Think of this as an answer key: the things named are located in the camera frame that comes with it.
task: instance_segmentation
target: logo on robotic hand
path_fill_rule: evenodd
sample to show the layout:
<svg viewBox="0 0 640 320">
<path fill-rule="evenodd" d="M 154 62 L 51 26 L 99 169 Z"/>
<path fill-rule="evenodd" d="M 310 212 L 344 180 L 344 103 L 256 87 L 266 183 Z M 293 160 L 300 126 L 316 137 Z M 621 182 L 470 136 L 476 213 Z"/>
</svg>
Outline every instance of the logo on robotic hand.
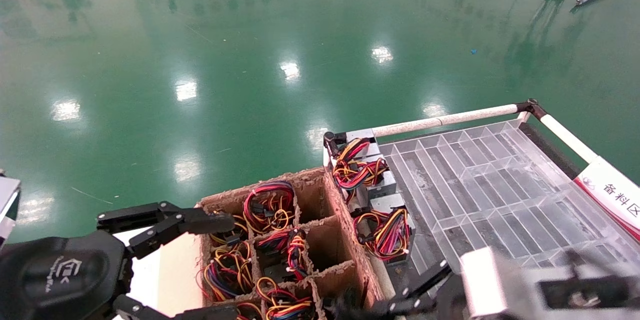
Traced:
<svg viewBox="0 0 640 320">
<path fill-rule="evenodd" d="M 51 268 L 49 268 L 44 292 L 51 291 L 51 286 L 53 286 L 55 280 L 60 279 L 60 283 L 69 283 L 69 277 L 77 275 L 78 271 L 80 271 L 82 261 L 76 260 L 75 258 L 62 261 L 64 258 L 64 256 L 58 256 L 53 262 L 53 265 L 51 265 Z"/>
</svg>

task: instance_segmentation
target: clear plastic tray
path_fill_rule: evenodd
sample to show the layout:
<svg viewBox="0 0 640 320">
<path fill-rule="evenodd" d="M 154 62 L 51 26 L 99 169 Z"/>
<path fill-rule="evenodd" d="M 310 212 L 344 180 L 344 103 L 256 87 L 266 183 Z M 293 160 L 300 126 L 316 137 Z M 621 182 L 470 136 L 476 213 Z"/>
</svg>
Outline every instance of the clear plastic tray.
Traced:
<svg viewBox="0 0 640 320">
<path fill-rule="evenodd" d="M 413 267 L 491 245 L 526 267 L 564 265 L 564 250 L 640 267 L 640 245 L 533 142 L 518 121 L 380 146 L 416 222 Z"/>
</svg>

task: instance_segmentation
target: green epoxy floor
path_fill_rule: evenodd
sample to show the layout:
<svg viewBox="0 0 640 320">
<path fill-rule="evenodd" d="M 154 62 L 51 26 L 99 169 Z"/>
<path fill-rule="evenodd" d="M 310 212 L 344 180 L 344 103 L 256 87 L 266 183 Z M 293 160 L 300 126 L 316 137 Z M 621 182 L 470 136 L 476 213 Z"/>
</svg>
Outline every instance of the green epoxy floor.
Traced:
<svg viewBox="0 0 640 320">
<path fill-rule="evenodd" d="M 528 97 L 638 182 L 640 0 L 574 2 L 0 0 L 12 240 L 318 166 L 327 129 Z"/>
</svg>

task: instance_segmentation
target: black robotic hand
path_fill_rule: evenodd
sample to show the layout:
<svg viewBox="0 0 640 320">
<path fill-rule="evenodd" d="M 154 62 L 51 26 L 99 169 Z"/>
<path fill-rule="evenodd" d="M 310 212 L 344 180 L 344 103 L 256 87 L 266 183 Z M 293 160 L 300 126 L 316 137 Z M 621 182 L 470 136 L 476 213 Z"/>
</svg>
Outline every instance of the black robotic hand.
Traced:
<svg viewBox="0 0 640 320">
<path fill-rule="evenodd" d="M 112 233 L 151 226 L 125 246 Z M 9 244 L 0 251 L 0 320 L 165 320 L 126 296 L 133 258 L 143 258 L 185 232 L 231 231 L 233 216 L 162 202 L 101 213 L 98 231 Z M 234 306 L 202 308 L 179 320 L 234 320 Z"/>
</svg>

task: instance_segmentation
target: cardboard box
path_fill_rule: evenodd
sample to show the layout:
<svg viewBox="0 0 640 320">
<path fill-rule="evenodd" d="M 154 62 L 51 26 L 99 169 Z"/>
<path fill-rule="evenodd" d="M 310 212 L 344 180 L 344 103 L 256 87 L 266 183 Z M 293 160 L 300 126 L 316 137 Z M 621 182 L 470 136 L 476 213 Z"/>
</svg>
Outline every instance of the cardboard box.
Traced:
<svg viewBox="0 0 640 320">
<path fill-rule="evenodd" d="M 354 237 L 351 216 L 344 204 L 343 197 L 324 169 L 316 168 L 293 174 L 287 173 L 268 181 L 273 180 L 285 180 L 294 187 L 293 226 L 298 226 L 307 232 L 307 252 L 304 261 L 309 269 L 309 276 L 302 281 L 285 282 L 278 285 L 299 295 L 311 295 L 320 320 L 326 320 L 322 310 L 322 298 L 339 295 L 348 286 L 356 288 L 360 294 L 366 288 L 366 306 L 370 306 L 375 300 L 382 299 L 384 295 L 372 265 L 365 250 Z M 197 206 L 201 206 L 207 212 L 221 210 L 240 215 L 242 214 L 243 202 L 257 185 L 249 185 L 205 197 Z M 265 259 L 261 258 L 261 252 L 256 250 L 256 243 L 268 235 L 257 235 L 249 229 L 254 283 L 264 275 L 263 268 L 267 265 Z M 198 237 L 199 239 L 194 240 L 194 244 L 199 244 L 199 259 L 196 261 L 198 263 L 196 269 L 202 268 L 210 262 L 211 254 L 215 249 L 208 236 Z M 198 289 L 196 281 L 212 297 L 211 290 L 207 286 L 202 286 L 202 275 L 192 282 L 192 287 Z M 266 304 L 258 297 L 255 289 L 251 293 L 223 302 L 211 302 L 210 298 L 201 293 L 199 301 L 193 303 L 199 302 L 201 306 L 211 306 L 243 301 L 256 303 L 260 301 L 264 315 Z M 162 310 L 171 314 L 176 309 L 163 308 Z"/>
</svg>

